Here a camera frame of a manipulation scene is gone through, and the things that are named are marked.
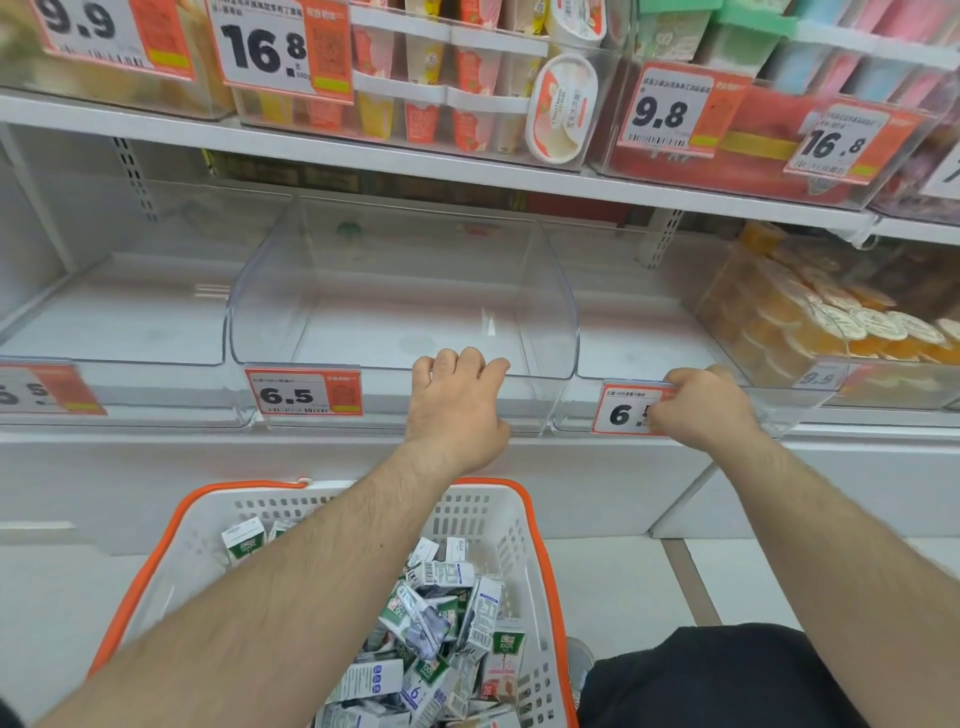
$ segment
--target white plastic basket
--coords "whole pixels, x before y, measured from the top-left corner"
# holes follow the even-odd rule
[[[191,493],[120,602],[89,673],[227,571],[221,540],[227,528],[253,516],[268,529],[277,518],[299,521],[349,485],[257,480],[217,483]],[[522,728],[576,728],[564,617],[527,492],[512,480],[458,481],[437,503],[422,535],[438,542],[466,538],[469,560],[480,570],[502,574],[500,616],[519,619],[527,632],[517,681]]]

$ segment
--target right hand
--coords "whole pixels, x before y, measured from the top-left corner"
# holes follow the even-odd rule
[[[718,364],[708,369],[674,369],[665,380],[677,386],[677,395],[650,408],[650,427],[655,432],[713,456],[762,432],[750,398]]]
[[[510,426],[496,417],[496,396],[508,369],[506,359],[487,364],[474,347],[459,356],[442,349],[436,358],[419,358],[405,447],[450,480],[489,465],[510,440]]]

